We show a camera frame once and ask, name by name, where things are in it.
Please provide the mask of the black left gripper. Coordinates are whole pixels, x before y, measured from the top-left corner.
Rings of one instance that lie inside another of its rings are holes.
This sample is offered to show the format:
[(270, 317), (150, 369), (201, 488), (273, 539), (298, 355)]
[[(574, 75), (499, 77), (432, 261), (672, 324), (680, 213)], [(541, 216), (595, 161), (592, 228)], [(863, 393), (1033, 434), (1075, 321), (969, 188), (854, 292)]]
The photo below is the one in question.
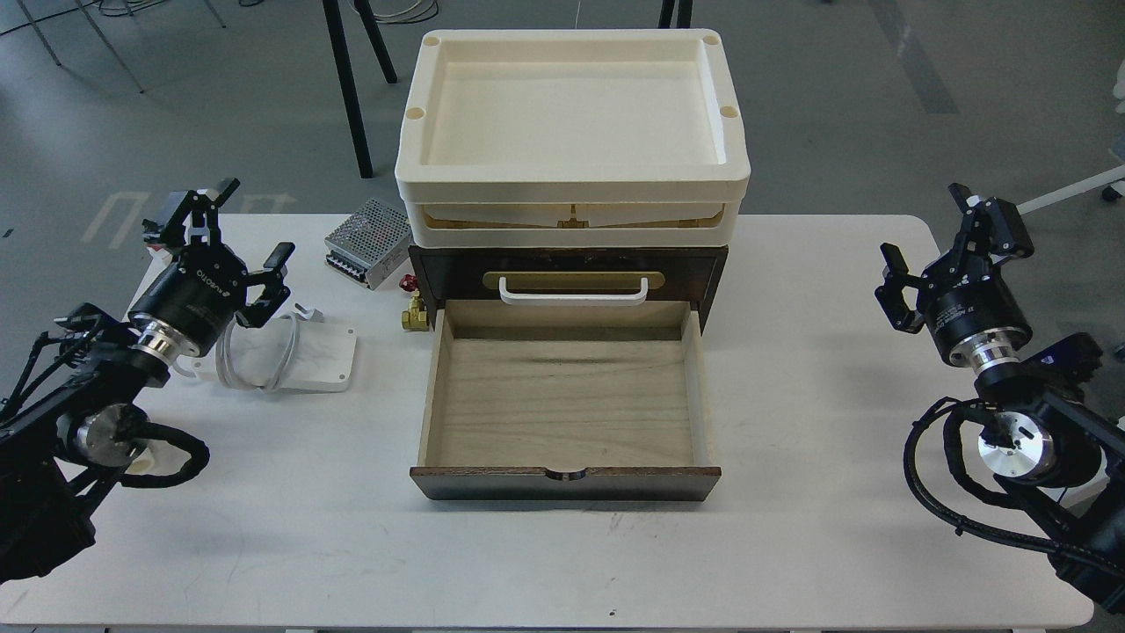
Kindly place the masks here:
[[(214, 191), (169, 193), (156, 219), (145, 220), (145, 229), (161, 230), (168, 248), (179, 255), (134, 302), (128, 322), (140, 331), (164, 328), (180, 345), (180, 355), (207, 355), (232, 322), (264, 327), (292, 293), (285, 284), (285, 264), (296, 250), (294, 242), (276, 244), (254, 273), (222, 244), (218, 212), (240, 186), (237, 178), (226, 178)], [(250, 286), (264, 291), (248, 304)]]

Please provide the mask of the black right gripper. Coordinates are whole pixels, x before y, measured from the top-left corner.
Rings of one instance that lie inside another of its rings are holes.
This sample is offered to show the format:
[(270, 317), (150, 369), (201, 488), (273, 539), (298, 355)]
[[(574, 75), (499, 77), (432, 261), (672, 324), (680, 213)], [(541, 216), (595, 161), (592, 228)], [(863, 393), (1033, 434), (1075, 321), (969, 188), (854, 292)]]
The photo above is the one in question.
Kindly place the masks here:
[[(896, 331), (917, 335), (925, 327), (950, 367), (994, 368), (1017, 363), (1032, 337), (1030, 325), (1001, 275), (1008, 259), (1032, 257), (1035, 245), (1015, 204), (980, 198), (968, 186), (948, 186), (962, 223), (953, 247), (922, 275), (911, 275), (896, 244), (880, 245), (883, 282), (875, 299)], [(909, 308), (904, 289), (918, 291)]]

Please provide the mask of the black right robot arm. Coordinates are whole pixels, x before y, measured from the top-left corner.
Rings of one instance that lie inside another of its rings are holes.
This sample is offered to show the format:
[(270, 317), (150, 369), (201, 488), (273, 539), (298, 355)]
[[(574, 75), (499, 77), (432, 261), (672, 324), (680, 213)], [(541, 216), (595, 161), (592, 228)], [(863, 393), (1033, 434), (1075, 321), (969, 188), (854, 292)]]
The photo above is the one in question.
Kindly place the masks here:
[[(952, 248), (912, 275), (894, 244), (882, 245), (875, 299), (896, 331), (932, 333), (940, 360), (974, 372), (974, 399), (943, 397), (914, 421), (904, 441), (904, 483), (960, 535), (1048, 557), (1058, 577), (1105, 611), (1124, 605), (1122, 429), (1084, 405), (1081, 385), (1102, 351), (1080, 332), (1032, 358), (1033, 332), (1001, 275), (1030, 257), (1033, 241), (1015, 205), (953, 183), (961, 225)], [(925, 487), (917, 449), (943, 422), (948, 472), (988, 506), (1028, 514), (1040, 536), (993, 527), (954, 512)]]

